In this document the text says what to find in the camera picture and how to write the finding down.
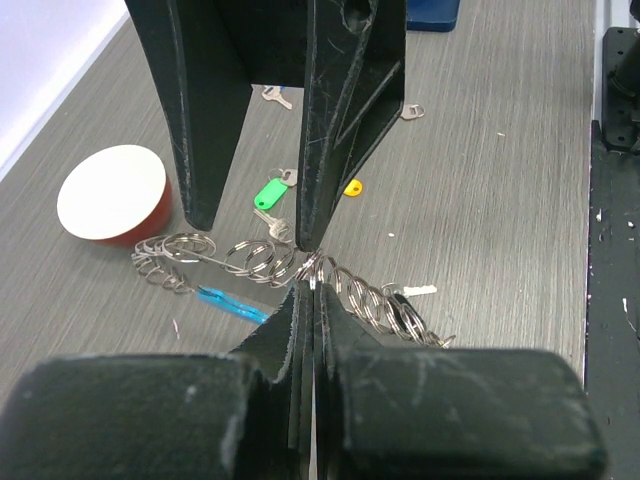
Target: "tabletop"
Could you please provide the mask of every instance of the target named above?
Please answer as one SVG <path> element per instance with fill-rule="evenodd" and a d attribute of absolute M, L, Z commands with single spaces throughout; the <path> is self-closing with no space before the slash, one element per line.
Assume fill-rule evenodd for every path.
<path fill-rule="evenodd" d="M 383 140 L 323 249 L 374 285 L 435 285 L 412 302 L 430 329 L 457 335 L 453 346 L 543 348 L 583 371 L 592 10 L 583 0 L 467 0 L 453 32 L 408 34 L 406 101 L 426 115 Z M 267 235 L 253 197 L 272 169 L 297 164 L 302 91 L 284 90 L 291 111 L 259 92 L 210 234 L 220 253 Z M 128 251 L 63 230 L 65 177 L 128 143 L 156 152 L 175 180 L 130 22 L 0 185 L 0 401 L 51 355 L 223 352 L 255 328 L 148 285 Z M 274 214 L 293 221 L 294 204 L 288 192 Z M 177 195 L 168 231 L 190 231 Z M 266 312 L 284 295 L 219 268 L 194 274 Z"/>

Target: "red bowl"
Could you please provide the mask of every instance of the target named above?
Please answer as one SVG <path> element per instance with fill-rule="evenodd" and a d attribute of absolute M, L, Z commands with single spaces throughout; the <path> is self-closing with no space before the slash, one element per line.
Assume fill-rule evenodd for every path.
<path fill-rule="evenodd" d="M 58 218 L 75 237 L 131 247 L 171 218 L 171 183 L 160 157 L 137 145 L 94 153 L 66 178 Z"/>

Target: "white wall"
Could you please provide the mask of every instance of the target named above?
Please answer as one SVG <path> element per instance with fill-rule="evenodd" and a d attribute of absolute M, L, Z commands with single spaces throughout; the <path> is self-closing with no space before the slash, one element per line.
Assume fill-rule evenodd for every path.
<path fill-rule="evenodd" d="M 0 180 L 127 18 L 124 0 L 0 0 Z"/>

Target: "silver key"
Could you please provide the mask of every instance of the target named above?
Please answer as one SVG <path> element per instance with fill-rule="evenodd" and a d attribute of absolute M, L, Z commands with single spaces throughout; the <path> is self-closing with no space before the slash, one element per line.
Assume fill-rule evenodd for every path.
<path fill-rule="evenodd" d="M 400 116 L 403 120 L 415 120 L 416 118 L 424 117 L 425 110 L 421 105 L 408 105 L 406 104 L 402 108 Z"/>
<path fill-rule="evenodd" d="M 280 181 L 287 187 L 295 187 L 298 184 L 298 171 L 294 168 L 282 170 Z"/>
<path fill-rule="evenodd" d="M 391 296 L 399 293 L 405 298 L 430 295 L 438 291 L 434 285 L 425 285 L 424 287 L 402 287 L 399 283 L 385 283 L 381 287 L 381 290 L 384 295 Z"/>
<path fill-rule="evenodd" d="M 278 102 L 287 110 L 291 110 L 293 108 L 292 104 L 282 98 L 282 88 L 280 87 L 264 87 L 264 90 L 262 91 L 262 98 L 268 102 Z"/>
<path fill-rule="evenodd" d="M 293 241 L 293 229 L 291 228 L 291 224 L 284 218 L 274 218 L 257 208 L 253 209 L 253 213 L 269 226 L 269 235 L 271 235 L 272 238 L 282 243 L 290 243 Z"/>

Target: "blue object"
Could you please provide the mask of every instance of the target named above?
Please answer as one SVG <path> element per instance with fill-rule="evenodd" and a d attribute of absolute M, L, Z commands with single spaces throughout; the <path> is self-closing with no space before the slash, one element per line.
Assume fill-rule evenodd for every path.
<path fill-rule="evenodd" d="M 220 310 L 230 313 L 231 315 L 235 315 L 236 317 L 242 318 L 243 320 L 249 320 L 250 322 L 256 323 L 258 325 L 262 325 L 267 320 L 267 318 L 269 318 L 269 315 L 267 315 L 266 313 L 261 312 L 257 308 L 253 308 L 249 305 L 245 305 L 244 303 L 240 303 L 220 290 L 215 290 L 213 288 L 207 287 L 198 287 L 196 295 L 199 300 L 206 303 L 207 305 L 219 308 Z"/>
<path fill-rule="evenodd" d="M 407 0 L 407 29 L 450 32 L 456 28 L 460 0 Z"/>

